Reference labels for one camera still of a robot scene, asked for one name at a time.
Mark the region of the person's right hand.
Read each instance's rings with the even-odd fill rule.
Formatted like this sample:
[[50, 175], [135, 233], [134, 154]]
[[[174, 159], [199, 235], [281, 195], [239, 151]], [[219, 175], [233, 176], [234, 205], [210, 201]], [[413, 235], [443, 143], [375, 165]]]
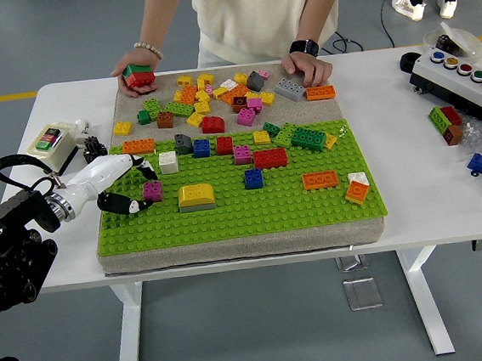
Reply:
[[116, 66], [114, 67], [113, 71], [111, 72], [111, 76], [114, 76], [118, 80], [118, 88], [121, 90], [129, 98], [137, 98], [141, 94], [150, 93], [156, 91], [158, 86], [155, 82], [148, 84], [147, 86], [141, 87], [128, 87], [126, 80], [124, 80], [122, 73], [126, 69], [128, 65], [149, 65], [150, 68], [154, 71], [160, 62], [157, 54], [153, 53], [147, 48], [137, 48], [131, 50], [130, 52], [126, 53], [121, 57], [121, 59], [117, 62]]

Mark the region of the person's left hand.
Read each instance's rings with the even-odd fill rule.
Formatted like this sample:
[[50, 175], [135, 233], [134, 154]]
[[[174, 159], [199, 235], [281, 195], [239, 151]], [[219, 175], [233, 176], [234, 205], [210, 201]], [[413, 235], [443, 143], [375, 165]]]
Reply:
[[281, 65], [288, 74], [303, 73], [303, 86], [326, 85], [332, 75], [332, 64], [305, 53], [290, 53], [281, 59]]

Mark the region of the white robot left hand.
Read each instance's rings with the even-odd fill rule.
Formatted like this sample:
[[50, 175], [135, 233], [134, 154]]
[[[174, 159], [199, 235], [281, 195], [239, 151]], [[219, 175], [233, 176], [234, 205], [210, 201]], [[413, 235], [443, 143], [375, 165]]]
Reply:
[[106, 190], [131, 168], [136, 168], [147, 181], [157, 180], [153, 166], [137, 155], [102, 155], [76, 174], [63, 189], [58, 189], [58, 203], [64, 220], [73, 220], [91, 200], [104, 212], [117, 215], [134, 214], [152, 206], [153, 200], [132, 200], [130, 197], [107, 193]]

